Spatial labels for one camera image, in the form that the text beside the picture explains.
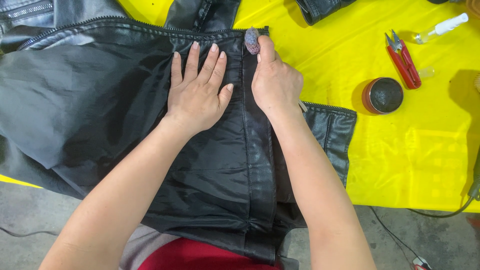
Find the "zipper teeth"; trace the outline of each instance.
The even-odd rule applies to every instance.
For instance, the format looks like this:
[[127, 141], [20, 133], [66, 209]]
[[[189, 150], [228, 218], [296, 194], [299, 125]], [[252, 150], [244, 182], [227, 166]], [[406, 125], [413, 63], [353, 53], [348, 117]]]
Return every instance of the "zipper teeth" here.
[[28, 13], [37, 12], [37, 11], [40, 11], [40, 10], [51, 9], [51, 8], [53, 8], [53, 4], [43, 4], [43, 5], [40, 5], [40, 6], [28, 8], [26, 10], [21, 10], [21, 11], [18, 11], [18, 12], [10, 13], [10, 14], [7, 15], [7, 17], [9, 19], [13, 19], [13, 18], [20, 17], [20, 16], [23, 16], [23, 15], [28, 14]]
[[348, 110], [348, 111], [351, 111], [351, 112], [355, 112], [354, 110], [350, 110], [350, 109], [343, 108], [343, 107], [339, 107], [339, 106], [332, 106], [332, 105], [326, 105], [326, 104], [320, 104], [320, 103], [313, 103], [313, 102], [308, 102], [308, 101], [303, 101], [303, 103], [304, 103], [304, 104], [307, 104], [307, 105], [329, 107], [329, 108], [335, 108], [335, 109]]
[[141, 24], [141, 25], [145, 25], [145, 26], [149, 26], [149, 27], [154, 27], [154, 28], [157, 28], [157, 29], [163, 29], [163, 30], [168, 30], [168, 31], [173, 31], [173, 32], [177, 32], [177, 33], [180, 33], [180, 34], [185, 34], [185, 33], [192, 33], [192, 34], [196, 34], [196, 35], [202, 35], [202, 36], [208, 36], [208, 35], [211, 35], [211, 34], [216, 34], [216, 33], [222, 33], [222, 32], [229, 32], [229, 31], [232, 31], [232, 30], [236, 30], [236, 31], [246, 31], [248, 30], [247, 28], [241, 28], [241, 29], [225, 29], [225, 30], [217, 30], [217, 31], [212, 31], [212, 32], [204, 32], [204, 33], [200, 33], [200, 32], [196, 32], [196, 31], [193, 31], [193, 30], [189, 30], [189, 29], [178, 29], [178, 28], [171, 28], [171, 27], [162, 27], [162, 26], [157, 26], [157, 25], [153, 25], [153, 24], [148, 24], [148, 23], [144, 23], [144, 22], [141, 22], [141, 21], [137, 21], [135, 19], [131, 19], [131, 18], [127, 18], [127, 17], [121, 17], [121, 16], [101, 16], [101, 17], [97, 17], [97, 18], [93, 18], [93, 19], [89, 19], [89, 20], [86, 20], [86, 21], [83, 21], [83, 22], [79, 22], [79, 23], [75, 23], [75, 24], [70, 24], [70, 25], [64, 25], [64, 26], [60, 26], [60, 27], [57, 27], [57, 28], [52, 28], [28, 41], [26, 41], [25, 43], [23, 43], [22, 45], [20, 45], [18, 48], [17, 48], [17, 51], [19, 50], [23, 50], [25, 47], [31, 45], [32, 43], [54, 33], [54, 32], [57, 32], [57, 31], [60, 31], [60, 30], [64, 30], [66, 28], [73, 28], [73, 27], [78, 27], [78, 26], [82, 26], [82, 25], [85, 25], [85, 24], [88, 24], [90, 22], [93, 22], [93, 21], [96, 21], [96, 20], [104, 20], [104, 19], [122, 19], [122, 20], [125, 20], [125, 21], [129, 21], [129, 22], [135, 22], [137, 24]]

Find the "person's left hand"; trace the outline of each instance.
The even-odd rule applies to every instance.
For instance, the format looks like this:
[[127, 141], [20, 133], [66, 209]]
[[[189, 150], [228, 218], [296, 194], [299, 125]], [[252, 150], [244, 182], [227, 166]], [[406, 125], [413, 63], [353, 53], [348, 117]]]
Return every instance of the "person's left hand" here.
[[184, 78], [180, 54], [174, 53], [168, 112], [165, 115], [192, 136], [211, 128], [220, 119], [233, 90], [233, 84], [228, 84], [218, 92], [227, 65], [225, 52], [218, 56], [219, 49], [214, 43], [198, 73], [199, 47], [195, 41], [190, 48]]

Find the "concrete floor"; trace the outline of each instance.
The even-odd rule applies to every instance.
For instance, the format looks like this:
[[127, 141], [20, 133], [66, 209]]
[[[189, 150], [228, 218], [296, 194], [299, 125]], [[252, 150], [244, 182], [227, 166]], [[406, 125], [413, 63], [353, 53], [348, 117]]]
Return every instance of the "concrete floor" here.
[[[16, 233], [59, 232], [79, 200], [44, 189], [0, 182], [0, 226]], [[409, 270], [415, 257], [403, 251], [365, 206], [355, 207], [379, 270]], [[375, 208], [384, 224], [435, 270], [480, 270], [480, 233], [465, 220], [467, 214], [431, 219], [405, 209]], [[293, 230], [288, 256], [310, 269], [308, 231]], [[0, 232], [0, 270], [34, 270], [55, 240], [36, 234], [16, 238]]]

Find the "metal zipper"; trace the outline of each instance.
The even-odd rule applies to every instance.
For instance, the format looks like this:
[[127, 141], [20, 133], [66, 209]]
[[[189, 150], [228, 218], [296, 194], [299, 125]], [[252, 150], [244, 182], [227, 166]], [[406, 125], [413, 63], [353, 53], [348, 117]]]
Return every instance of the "metal zipper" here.
[[[118, 20], [124, 20], [124, 21], [128, 21], [130, 23], [136, 23], [136, 24], [139, 24], [139, 25], [143, 25], [143, 26], [148, 26], [150, 28], [155, 28], [155, 29], [159, 29], [159, 30], [166, 30], [168, 32], [171, 32], [171, 33], [178, 33], [178, 34], [185, 34], [185, 33], [190, 33], [190, 34], [195, 34], [195, 35], [198, 35], [198, 36], [210, 36], [210, 35], [213, 35], [213, 34], [218, 34], [218, 33], [224, 33], [224, 32], [231, 32], [231, 31], [246, 31], [247, 28], [244, 28], [244, 29], [225, 29], [225, 30], [217, 30], [217, 31], [212, 31], [212, 32], [204, 32], [204, 33], [200, 33], [200, 32], [196, 32], [196, 31], [193, 31], [193, 30], [189, 30], [189, 29], [178, 29], [178, 28], [171, 28], [171, 27], [162, 27], [162, 26], [157, 26], [157, 25], [152, 25], [152, 24], [148, 24], [148, 23], [144, 23], [144, 22], [141, 22], [141, 21], [137, 21], [135, 19], [131, 19], [131, 18], [127, 18], [127, 17], [121, 17], [121, 16], [102, 16], [102, 17], [97, 17], [97, 18], [93, 18], [93, 19], [89, 19], [89, 20], [86, 20], [86, 21], [83, 21], [83, 22], [79, 22], [79, 23], [75, 23], [75, 24], [70, 24], [70, 25], [64, 25], [64, 26], [60, 26], [60, 27], [57, 27], [57, 28], [52, 28], [38, 36], [36, 36], [35, 38], [32, 38], [28, 41], [26, 41], [25, 43], [23, 43], [22, 45], [20, 45], [18, 48], [17, 48], [17, 51], [19, 50], [23, 50], [25, 47], [33, 44], [34, 42], [48, 36], [48, 35], [51, 35], [57, 31], [60, 31], [60, 30], [65, 30], [67, 28], [74, 28], [74, 27], [79, 27], [79, 26], [82, 26], [82, 25], [85, 25], [85, 24], [88, 24], [88, 23], [91, 23], [93, 21], [97, 21], [97, 20], [105, 20], [105, 19], [118, 19]], [[264, 28], [257, 28], [258, 30], [260, 31], [267, 31], [268, 30], [268, 26], [264, 27]]]
[[46, 9], [51, 9], [51, 8], [53, 8], [53, 4], [50, 4], [50, 3], [49, 4], [43, 4], [43, 5], [39, 5], [39, 6], [36, 6], [36, 7], [31, 7], [31, 8], [28, 8], [28, 9], [20, 10], [18, 12], [10, 13], [10, 14], [7, 15], [7, 17], [9, 19], [13, 19], [13, 18], [16, 18], [16, 17], [26, 15], [28, 13], [37, 12], [37, 11], [46, 10]]
[[311, 107], [316, 107], [316, 108], [321, 108], [321, 109], [336, 109], [336, 110], [347, 112], [347, 113], [356, 113], [354, 110], [350, 110], [350, 109], [339, 107], [339, 106], [325, 105], [325, 104], [313, 103], [313, 102], [308, 102], [308, 101], [302, 101], [302, 102], [305, 105], [308, 105], [308, 106], [311, 106]]

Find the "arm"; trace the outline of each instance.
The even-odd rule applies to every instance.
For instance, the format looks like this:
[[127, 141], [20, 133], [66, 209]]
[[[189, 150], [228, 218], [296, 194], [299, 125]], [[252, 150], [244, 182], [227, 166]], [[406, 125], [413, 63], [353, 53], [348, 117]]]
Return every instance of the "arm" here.
[[212, 46], [201, 72], [194, 42], [181, 75], [180, 55], [172, 61], [168, 113], [81, 202], [40, 270], [95, 270], [119, 267], [123, 249], [188, 140], [212, 127], [230, 101], [233, 85], [218, 89], [227, 58]]
[[376, 269], [347, 192], [298, 106], [302, 75], [282, 62], [269, 37], [258, 41], [252, 91], [282, 147], [308, 225], [312, 269]]

